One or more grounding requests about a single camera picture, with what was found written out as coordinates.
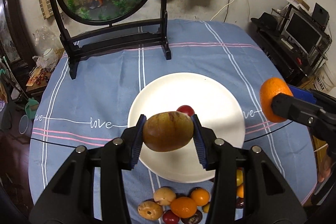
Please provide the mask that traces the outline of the person right hand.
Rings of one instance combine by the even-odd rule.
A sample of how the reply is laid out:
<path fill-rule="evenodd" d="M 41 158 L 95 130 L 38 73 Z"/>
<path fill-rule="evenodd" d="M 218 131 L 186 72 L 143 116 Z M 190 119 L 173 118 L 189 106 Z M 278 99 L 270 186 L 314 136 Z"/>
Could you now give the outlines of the person right hand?
<path fill-rule="evenodd" d="M 318 168 L 318 182 L 322 183 L 330 177 L 331 167 L 333 166 L 334 161 L 328 155 L 325 155 L 321 164 Z"/>

